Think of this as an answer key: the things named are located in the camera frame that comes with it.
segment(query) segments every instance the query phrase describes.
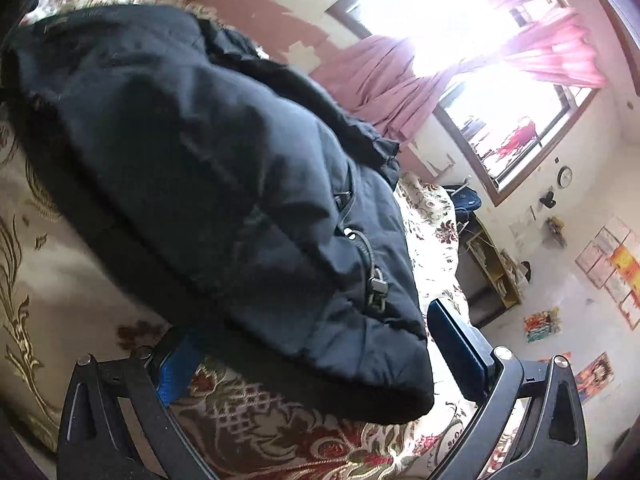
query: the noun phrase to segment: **screw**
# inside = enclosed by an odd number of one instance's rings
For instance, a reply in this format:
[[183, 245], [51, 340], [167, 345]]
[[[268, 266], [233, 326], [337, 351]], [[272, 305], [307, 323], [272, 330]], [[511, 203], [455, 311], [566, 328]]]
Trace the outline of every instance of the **screw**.
[[91, 356], [89, 354], [84, 354], [83, 356], [80, 356], [76, 362], [78, 363], [78, 366], [86, 366], [91, 362]]
[[557, 355], [556, 357], [554, 357], [554, 362], [561, 368], [567, 368], [569, 366], [569, 361], [567, 361], [561, 355]]
[[505, 361], [508, 361], [509, 359], [513, 358], [513, 352], [509, 350], [506, 346], [497, 346], [494, 349], [494, 354], [496, 357], [499, 357], [500, 359], [504, 359]]

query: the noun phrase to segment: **black jacket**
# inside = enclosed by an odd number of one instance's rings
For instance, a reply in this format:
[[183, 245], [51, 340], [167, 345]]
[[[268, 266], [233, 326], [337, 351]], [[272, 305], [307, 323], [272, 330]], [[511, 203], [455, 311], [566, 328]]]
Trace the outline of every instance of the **black jacket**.
[[170, 7], [54, 16], [3, 61], [31, 163], [123, 288], [290, 400], [380, 423], [431, 409], [395, 142]]

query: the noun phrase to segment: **window frame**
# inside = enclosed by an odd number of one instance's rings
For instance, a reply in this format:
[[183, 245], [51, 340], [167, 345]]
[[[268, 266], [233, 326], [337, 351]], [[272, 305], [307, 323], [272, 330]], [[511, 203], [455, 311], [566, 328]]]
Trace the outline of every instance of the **window frame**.
[[[365, 38], [372, 36], [372, 33], [353, 15], [353, 11], [357, 8], [358, 1], [359, 0], [338, 0], [325, 12], [340, 24], [342, 24], [344, 27], [346, 27], [354, 35], [356, 35], [356, 37], [364, 40]], [[560, 7], [567, 6], [566, 0], [557, 1]], [[516, 19], [516, 22], [521, 27], [526, 24], [521, 24], [518, 20], [518, 17], [520, 17], [522, 20], [524, 19], [524, 16], [522, 16], [518, 10], [513, 9], [511, 11], [511, 15], [514, 17], [514, 19]], [[435, 107], [435, 110], [433, 111], [434, 117], [436, 117], [436, 120], [438, 120], [438, 122], [443, 126], [445, 131], [449, 134], [460, 151], [463, 153], [469, 165], [474, 170], [474, 173], [476, 174], [480, 182], [482, 182], [482, 185], [484, 186], [487, 194], [489, 195], [489, 197], [491, 197], [494, 206], [498, 206], [502, 202], [504, 202], [504, 200], [506, 200], [507, 197], [511, 195], [511, 193], [513, 193], [520, 186], [520, 184], [522, 184], [527, 179], [527, 177], [529, 177], [529, 175], [531, 175], [531, 173], [533, 173], [538, 168], [540, 164], [542, 164], [542, 162], [552, 153], [552, 151], [562, 141], [562, 139], [564, 139], [564, 137], [571, 130], [574, 124], [577, 123], [578, 119], [580, 119], [584, 111], [589, 107], [596, 95], [600, 92], [600, 89], [591, 89], [584, 101], [578, 106], [576, 105], [572, 95], [566, 95], [564, 87], [560, 85], [555, 86], [556, 91], [558, 91], [560, 100], [563, 104], [562, 111], [558, 115], [556, 115], [555, 118], [553, 118], [553, 120], [541, 134], [536, 134], [538, 142], [532, 142], [526, 150], [523, 150], [523, 152], [519, 154], [515, 160], [511, 161], [507, 168], [505, 168], [505, 170], [500, 173], [500, 175], [498, 176], [500, 177], [500, 180], [494, 179], [489, 175], [478, 154], [474, 151], [468, 140], [465, 139], [462, 131], [453, 122], [444, 108], [444, 106], [450, 104], [450, 102], [453, 102], [457, 95], [462, 93], [465, 87], [465, 83], [460, 82], [457, 85], [454, 85], [451, 89], [449, 89], [449, 91], [446, 92], [446, 94], [443, 95], [443, 97], [441, 97], [438, 105]], [[556, 126], [558, 126], [558, 123], [564, 118], [566, 118], [566, 121], [560, 126], [559, 130], [553, 135], [552, 139], [546, 144], [542, 144], [542, 139], [547, 134], [549, 134]], [[507, 184], [505, 184], [503, 188], [500, 188], [499, 184], [508, 179], [508, 176], [513, 173], [514, 168], [516, 168], [517, 165], [521, 164], [522, 161], [528, 155], [530, 155], [530, 153], [533, 149], [535, 149], [536, 146], [540, 147], [540, 152], [537, 153], [524, 168], [516, 173], [513, 178], [508, 181]]]

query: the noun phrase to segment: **bed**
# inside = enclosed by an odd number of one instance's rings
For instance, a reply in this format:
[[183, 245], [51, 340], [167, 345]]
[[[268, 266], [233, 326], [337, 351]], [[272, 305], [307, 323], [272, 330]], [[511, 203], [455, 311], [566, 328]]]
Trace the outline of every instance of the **bed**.
[[[130, 0], [40, 0], [25, 19], [87, 6]], [[214, 19], [203, 6], [170, 2], [201, 18]], [[56, 448], [60, 408], [79, 355], [119, 359], [153, 345], [168, 326], [147, 307], [125, 296], [110, 281], [65, 218], [17, 144], [0, 110], [0, 399], [50, 450]], [[405, 175], [395, 193], [420, 307], [426, 318], [431, 301], [468, 320], [468, 306], [455, 278], [458, 232], [446, 191]], [[475, 411], [463, 399], [433, 340], [430, 355], [435, 405], [425, 416], [401, 426], [337, 420], [289, 402], [260, 384], [207, 358], [188, 396], [172, 409], [221, 479], [426, 478], [451, 449]], [[508, 426], [506, 434], [513, 428]], [[134, 434], [146, 463], [154, 457], [142, 432]], [[499, 466], [502, 450], [487, 472]]]

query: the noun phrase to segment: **picture on wall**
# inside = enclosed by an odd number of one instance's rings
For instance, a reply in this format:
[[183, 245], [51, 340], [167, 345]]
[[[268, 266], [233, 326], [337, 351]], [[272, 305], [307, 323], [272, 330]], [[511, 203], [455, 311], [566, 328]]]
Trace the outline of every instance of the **picture on wall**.
[[613, 380], [613, 377], [611, 362], [607, 353], [604, 352], [575, 377], [580, 402], [585, 403], [599, 394]]
[[631, 330], [640, 324], [640, 237], [613, 217], [575, 259], [616, 302]]
[[524, 332], [527, 334], [527, 343], [546, 339], [552, 334], [561, 331], [559, 308], [543, 310], [524, 319]]

